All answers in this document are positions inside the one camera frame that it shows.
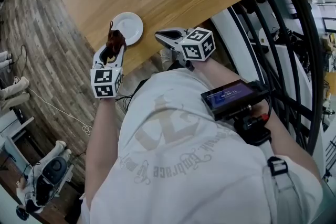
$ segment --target backpack strap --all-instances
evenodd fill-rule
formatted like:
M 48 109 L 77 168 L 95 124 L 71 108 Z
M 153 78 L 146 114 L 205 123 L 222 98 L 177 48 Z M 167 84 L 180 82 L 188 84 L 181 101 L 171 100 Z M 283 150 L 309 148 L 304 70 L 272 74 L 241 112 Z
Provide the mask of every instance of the backpack strap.
M 286 161 L 274 156 L 269 141 L 259 146 L 267 160 L 263 183 L 272 224 L 305 224 L 302 205 Z

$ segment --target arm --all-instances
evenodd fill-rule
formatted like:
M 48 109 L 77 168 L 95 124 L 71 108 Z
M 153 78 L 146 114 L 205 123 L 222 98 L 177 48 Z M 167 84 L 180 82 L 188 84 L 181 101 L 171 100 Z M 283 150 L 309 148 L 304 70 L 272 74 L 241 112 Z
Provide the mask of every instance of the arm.
M 77 224 L 82 224 L 82 215 L 79 216 Z
M 27 185 L 27 180 L 24 177 L 20 178 L 19 190 L 24 190 Z
M 193 65 L 205 75 L 215 88 L 241 79 L 239 75 L 233 73 L 211 58 L 206 62 L 195 61 L 193 62 Z M 267 112 L 268 104 L 265 100 L 254 108 L 254 113 L 256 115 L 261 115 Z M 299 164 L 315 175 L 318 181 L 321 180 L 313 158 L 294 141 L 273 111 L 265 127 L 271 131 L 271 146 L 274 154 L 288 156 L 293 162 Z
M 116 102 L 100 100 L 86 153 L 85 193 L 88 208 L 117 160 L 118 135 L 114 119 Z

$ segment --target curved black frame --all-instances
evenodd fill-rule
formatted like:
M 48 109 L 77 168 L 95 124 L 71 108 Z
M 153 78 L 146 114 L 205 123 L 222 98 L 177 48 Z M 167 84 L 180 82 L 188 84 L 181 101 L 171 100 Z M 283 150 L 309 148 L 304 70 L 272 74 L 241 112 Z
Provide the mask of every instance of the curved black frame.
M 257 36 L 257 33 L 254 30 L 254 27 L 252 26 L 252 23 L 251 23 L 250 19 L 248 18 L 248 16 L 247 16 L 244 8 L 242 7 L 242 5 L 241 4 L 235 4 L 235 5 L 236 5 L 236 9 L 239 10 L 239 12 L 240 12 L 241 16 L 243 17 L 249 31 L 252 34 L 252 37 L 253 37 L 253 39 L 256 43 L 255 47 L 256 47 L 257 52 L 258 52 L 257 55 L 259 56 L 259 62 L 261 63 L 261 66 L 264 67 L 264 71 L 265 71 L 266 76 L 267 76 L 267 81 L 270 85 L 271 90 L 273 90 L 275 88 L 274 83 L 273 83 L 273 79 L 272 79 L 270 70 L 268 68 L 265 68 L 267 66 L 267 60 L 266 60 L 266 57 L 265 57 L 264 52 L 262 50 L 262 46 L 261 46 L 260 40 Z M 274 111 L 277 113 L 277 115 L 279 115 L 278 103 L 275 102 L 275 99 L 274 99 L 273 95 L 271 96 L 271 100 L 272 100 L 272 106 L 273 106 Z
M 263 77 L 261 75 L 261 71 L 260 71 L 260 68 L 259 68 L 259 65 L 258 65 L 258 61 L 257 61 L 256 57 L 254 56 L 254 51 L 253 51 L 253 49 L 251 47 L 250 42 L 248 41 L 248 37 L 247 37 L 247 35 L 246 35 L 246 33 L 245 33 L 242 25 L 240 24 L 239 19 L 237 18 L 236 14 L 235 14 L 235 12 L 233 10 L 233 8 L 229 7 L 229 8 L 227 8 L 227 10 L 229 11 L 232 19 L 235 21 L 235 23 L 236 23 L 236 25 L 238 27 L 238 30 L 239 30 L 241 36 L 243 37 L 243 40 L 244 40 L 244 42 L 246 44 L 248 52 L 251 55 L 251 58 L 252 58 L 252 61 L 253 61 L 253 65 L 255 66 L 255 68 L 257 70 L 259 81 L 263 81 L 264 79 L 263 79 Z
M 290 46 L 290 40 L 286 31 L 286 26 L 283 21 L 283 18 L 279 12 L 279 9 L 274 0 L 267 0 L 276 16 L 278 24 L 280 26 L 280 31 L 285 36 L 285 43 L 288 49 L 289 59 L 293 71 L 293 78 L 295 82 L 295 90 L 296 90 L 296 100 L 291 99 L 287 95 L 283 73 L 281 69 L 281 64 L 279 61 L 278 54 L 276 52 L 276 48 L 273 42 L 273 39 L 270 35 L 270 31 L 267 27 L 265 19 L 263 18 L 260 9 L 258 8 L 257 4 L 254 0 L 252 0 L 253 8 L 255 9 L 256 15 L 261 23 L 262 28 L 265 31 L 267 40 L 270 45 L 271 52 L 273 54 L 276 69 L 279 76 L 270 76 L 270 72 L 268 71 L 269 64 L 265 62 L 264 55 L 262 50 L 260 50 L 260 43 L 256 42 L 256 54 L 259 56 L 259 62 L 266 71 L 267 78 L 269 81 L 270 87 L 274 88 L 274 80 L 280 85 L 281 92 L 276 92 L 274 96 L 277 97 L 280 101 L 282 101 L 284 105 L 284 124 L 288 128 L 289 127 L 289 115 L 291 116 L 291 124 L 294 127 L 295 133 L 297 135 L 297 142 L 307 150 L 309 154 L 312 155 L 316 141 L 319 134 L 319 128 L 321 124 L 321 116 L 322 116 L 322 101 L 323 101 L 323 62 L 322 62 L 322 49 L 319 42 L 318 32 L 311 14 L 311 8 L 308 4 L 308 0 L 292 0 L 294 7 L 297 11 L 298 18 L 300 19 L 301 27 L 303 30 L 303 35 L 305 36 L 305 42 L 307 44 L 307 51 L 310 60 L 310 67 L 311 67 L 311 77 L 312 77 L 312 109 L 309 110 L 306 107 L 301 105 L 301 96 L 300 96 L 300 84 L 298 79 L 298 72 L 297 66 L 295 63 L 294 52 Z M 248 20 L 246 20 L 247 15 L 242 13 L 243 19 L 248 25 Z M 306 142 L 302 137 L 301 134 L 301 114 L 304 112 L 305 114 L 309 114 L 309 120 L 311 121 L 310 130 L 308 135 L 308 142 L 306 147 Z

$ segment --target display screen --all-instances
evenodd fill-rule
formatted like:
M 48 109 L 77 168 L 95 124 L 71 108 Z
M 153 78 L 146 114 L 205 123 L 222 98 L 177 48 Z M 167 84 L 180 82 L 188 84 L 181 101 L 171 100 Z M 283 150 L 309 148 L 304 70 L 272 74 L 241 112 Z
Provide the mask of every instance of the display screen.
M 219 108 L 222 105 L 237 101 L 240 98 L 248 96 L 251 93 L 253 93 L 252 89 L 250 89 L 243 83 L 238 83 L 220 92 L 209 95 L 207 99 L 211 103 L 213 108 Z

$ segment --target white cable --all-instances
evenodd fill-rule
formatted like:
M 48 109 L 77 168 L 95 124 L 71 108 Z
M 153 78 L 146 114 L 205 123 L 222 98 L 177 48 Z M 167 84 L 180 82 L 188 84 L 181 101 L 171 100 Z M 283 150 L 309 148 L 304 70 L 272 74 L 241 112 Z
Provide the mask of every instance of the white cable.
M 28 87 L 28 89 L 29 89 L 30 91 L 32 91 L 37 97 L 39 97 L 39 98 L 40 98 L 43 102 L 45 102 L 46 104 L 52 106 L 54 109 L 57 109 L 59 112 L 62 112 L 62 113 L 64 113 L 65 115 L 67 115 L 67 116 L 69 116 L 69 117 L 75 119 L 76 121 L 79 121 L 81 124 L 83 124 L 83 126 L 82 126 L 82 130 L 83 130 L 87 135 L 90 135 L 90 134 L 91 134 L 92 126 L 90 126 L 90 125 L 86 125 L 85 123 L 83 123 L 83 121 L 80 121 L 79 119 L 75 118 L 74 116 L 71 116 L 70 114 L 64 112 L 63 110 L 58 109 L 57 107 L 53 106 L 52 104 L 46 102 L 42 97 L 40 97 L 40 96 L 39 96 L 34 90 L 32 90 L 31 88 Z

